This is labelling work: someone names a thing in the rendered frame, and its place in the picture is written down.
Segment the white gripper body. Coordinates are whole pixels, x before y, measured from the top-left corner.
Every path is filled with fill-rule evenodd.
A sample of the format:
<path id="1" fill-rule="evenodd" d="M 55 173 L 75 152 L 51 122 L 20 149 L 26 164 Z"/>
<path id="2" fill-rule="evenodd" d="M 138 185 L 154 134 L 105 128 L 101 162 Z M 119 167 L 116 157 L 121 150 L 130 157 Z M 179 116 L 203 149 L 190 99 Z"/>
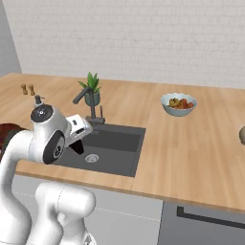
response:
<path id="1" fill-rule="evenodd" d="M 67 118 L 67 131 L 65 134 L 65 145 L 69 146 L 83 139 L 93 131 L 91 124 L 84 118 Z"/>

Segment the dark grey sink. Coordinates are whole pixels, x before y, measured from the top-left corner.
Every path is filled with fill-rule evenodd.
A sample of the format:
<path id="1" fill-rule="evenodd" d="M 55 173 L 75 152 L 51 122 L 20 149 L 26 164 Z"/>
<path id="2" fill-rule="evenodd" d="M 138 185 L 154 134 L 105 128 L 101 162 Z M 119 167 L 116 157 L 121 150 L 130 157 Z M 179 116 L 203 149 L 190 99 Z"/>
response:
<path id="1" fill-rule="evenodd" d="M 99 124 L 81 141 L 83 153 L 68 147 L 55 165 L 134 177 L 145 137 L 145 129 Z"/>

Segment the dark red bowl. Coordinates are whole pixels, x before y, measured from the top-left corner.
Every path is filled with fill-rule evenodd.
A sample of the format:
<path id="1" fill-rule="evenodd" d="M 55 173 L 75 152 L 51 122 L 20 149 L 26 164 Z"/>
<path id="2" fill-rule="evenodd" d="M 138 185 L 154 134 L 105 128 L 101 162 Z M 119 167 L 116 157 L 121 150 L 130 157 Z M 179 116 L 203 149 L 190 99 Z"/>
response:
<path id="1" fill-rule="evenodd" d="M 23 127 L 15 123 L 0 123 L 0 161 L 2 160 L 11 138 L 23 130 Z"/>

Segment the pale grey cupboard door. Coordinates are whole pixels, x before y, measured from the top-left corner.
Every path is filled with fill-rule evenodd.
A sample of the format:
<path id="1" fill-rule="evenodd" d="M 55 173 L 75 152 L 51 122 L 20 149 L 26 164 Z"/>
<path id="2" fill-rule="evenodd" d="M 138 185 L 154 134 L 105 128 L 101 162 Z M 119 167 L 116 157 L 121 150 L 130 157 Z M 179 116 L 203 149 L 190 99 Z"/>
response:
<path id="1" fill-rule="evenodd" d="M 160 220 L 95 208 L 85 225 L 98 245 L 157 245 Z"/>

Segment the pale blue bowl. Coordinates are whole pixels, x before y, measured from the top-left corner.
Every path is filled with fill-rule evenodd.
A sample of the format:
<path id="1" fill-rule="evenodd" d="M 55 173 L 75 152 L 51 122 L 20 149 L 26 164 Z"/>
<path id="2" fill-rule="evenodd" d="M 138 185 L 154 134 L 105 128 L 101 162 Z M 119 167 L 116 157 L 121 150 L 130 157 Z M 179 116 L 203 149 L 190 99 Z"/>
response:
<path id="1" fill-rule="evenodd" d="M 187 102 L 191 102 L 193 104 L 193 107 L 191 108 L 186 108 L 186 109 L 178 109 L 178 108 L 173 108 L 169 106 L 169 101 L 171 99 L 185 99 Z M 197 105 L 197 100 L 193 98 L 190 95 L 186 95 L 183 93 L 171 93 L 171 94 L 166 94 L 162 95 L 161 97 L 161 104 L 164 107 L 164 110 L 171 116 L 174 117 L 184 117 L 188 115 Z"/>

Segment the dark grey tap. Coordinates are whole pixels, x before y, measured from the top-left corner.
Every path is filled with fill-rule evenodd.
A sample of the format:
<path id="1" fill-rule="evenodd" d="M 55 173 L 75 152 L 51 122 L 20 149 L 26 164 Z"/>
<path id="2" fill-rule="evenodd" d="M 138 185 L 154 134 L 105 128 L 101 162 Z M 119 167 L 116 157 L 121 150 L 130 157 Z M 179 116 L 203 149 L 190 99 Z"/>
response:
<path id="1" fill-rule="evenodd" d="M 99 118 L 96 116 L 96 110 L 95 110 L 95 102 L 94 102 L 94 92 L 91 87 L 84 88 L 74 99 L 73 103 L 78 104 L 79 101 L 84 97 L 86 93 L 89 93 L 89 99 L 90 99 L 90 109 L 91 109 L 91 116 L 87 116 L 86 120 L 89 123 L 93 124 L 104 124 L 105 123 L 105 117 L 100 116 Z"/>

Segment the pale grey drawer front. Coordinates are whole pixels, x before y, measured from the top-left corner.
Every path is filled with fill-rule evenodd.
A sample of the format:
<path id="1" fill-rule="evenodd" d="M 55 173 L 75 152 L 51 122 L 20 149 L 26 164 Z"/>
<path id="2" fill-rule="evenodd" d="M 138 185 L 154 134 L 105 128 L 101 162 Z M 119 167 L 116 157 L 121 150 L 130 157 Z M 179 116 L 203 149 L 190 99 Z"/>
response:
<path id="1" fill-rule="evenodd" d="M 34 195 L 38 185 L 43 182 L 44 179 L 15 175 L 12 190 L 16 193 Z M 89 187 L 85 187 L 85 189 L 92 191 L 96 195 L 96 208 L 99 210 L 131 214 L 151 220 L 160 220 L 163 206 L 161 200 L 104 189 Z"/>

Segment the red fruit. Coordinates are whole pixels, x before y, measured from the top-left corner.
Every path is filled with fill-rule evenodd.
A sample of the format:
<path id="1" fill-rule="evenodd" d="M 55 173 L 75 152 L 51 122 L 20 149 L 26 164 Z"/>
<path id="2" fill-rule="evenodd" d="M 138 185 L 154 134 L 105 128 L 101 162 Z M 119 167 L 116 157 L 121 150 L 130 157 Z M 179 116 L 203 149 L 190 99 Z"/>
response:
<path id="1" fill-rule="evenodd" d="M 193 103 L 188 102 L 186 99 L 181 99 L 179 104 L 178 104 L 179 109 L 190 109 L 192 107 L 193 107 Z"/>

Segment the grey dishwasher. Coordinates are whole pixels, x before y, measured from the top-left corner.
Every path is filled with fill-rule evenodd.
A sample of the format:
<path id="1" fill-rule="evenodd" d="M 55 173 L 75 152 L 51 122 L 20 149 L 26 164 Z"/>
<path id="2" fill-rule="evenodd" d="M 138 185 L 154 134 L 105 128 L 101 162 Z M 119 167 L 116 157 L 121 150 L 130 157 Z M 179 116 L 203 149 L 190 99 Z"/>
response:
<path id="1" fill-rule="evenodd" d="M 158 245 L 245 245 L 245 230 L 178 217 L 185 212 L 245 224 L 245 214 L 164 202 Z"/>

